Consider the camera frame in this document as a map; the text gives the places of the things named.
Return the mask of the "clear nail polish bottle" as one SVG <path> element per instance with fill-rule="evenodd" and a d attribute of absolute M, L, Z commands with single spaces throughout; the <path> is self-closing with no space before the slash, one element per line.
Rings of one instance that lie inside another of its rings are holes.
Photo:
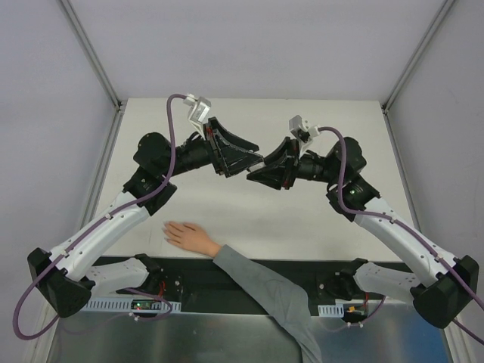
<path fill-rule="evenodd" d="M 265 167 L 265 162 L 264 162 L 264 161 L 262 161 L 262 162 L 260 162 L 260 163 L 257 163 L 257 164 L 255 164 L 255 165 L 251 166 L 251 167 L 248 169 L 248 171 L 249 171 L 249 172 L 255 172 L 255 171 L 260 170 L 260 169 L 262 169 L 262 168 L 264 168 L 264 167 Z"/>

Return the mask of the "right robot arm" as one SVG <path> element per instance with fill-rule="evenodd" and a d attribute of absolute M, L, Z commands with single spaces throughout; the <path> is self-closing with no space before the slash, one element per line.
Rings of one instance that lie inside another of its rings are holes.
<path fill-rule="evenodd" d="M 247 179 L 276 190 L 288 190 L 298 179 L 325 183 L 331 207 L 375 236 L 409 269 L 356 259 L 336 279 L 340 297 L 354 299 L 369 292 L 397 299 L 443 329 L 476 298 L 479 265 L 470 256 L 459 258 L 444 250 L 404 221 L 361 177 L 365 165 L 354 138 L 341 138 L 324 157 L 310 150 L 301 154 L 298 141 L 285 138 L 261 165 L 250 169 Z"/>

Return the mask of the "grey sleeved forearm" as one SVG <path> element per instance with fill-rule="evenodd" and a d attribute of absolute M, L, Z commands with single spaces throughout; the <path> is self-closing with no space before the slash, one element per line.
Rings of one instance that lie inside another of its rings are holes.
<path fill-rule="evenodd" d="M 213 262 L 248 293 L 299 345 L 302 361 L 321 362 L 307 293 L 275 271 L 223 246 Z"/>

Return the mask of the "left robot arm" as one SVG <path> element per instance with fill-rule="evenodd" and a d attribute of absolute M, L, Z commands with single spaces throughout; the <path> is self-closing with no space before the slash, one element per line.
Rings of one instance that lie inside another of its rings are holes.
<path fill-rule="evenodd" d="M 262 162 L 258 145 L 229 132 L 215 117 L 180 146 L 159 132 L 147 133 L 133 159 L 138 168 L 105 211 L 67 241 L 49 251 L 36 248 L 27 257 L 34 287 L 60 318 L 76 314 L 94 296 L 158 289 L 161 269 L 143 253 L 100 268 L 95 262 L 167 204 L 177 190 L 171 177 L 211 165 L 230 178 Z"/>

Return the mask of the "person's hand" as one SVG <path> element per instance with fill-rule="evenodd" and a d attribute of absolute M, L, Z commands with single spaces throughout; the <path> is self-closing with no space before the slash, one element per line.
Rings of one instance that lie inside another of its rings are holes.
<path fill-rule="evenodd" d="M 182 250 L 215 258 L 222 248 L 199 225 L 166 222 L 163 226 L 165 240 Z"/>

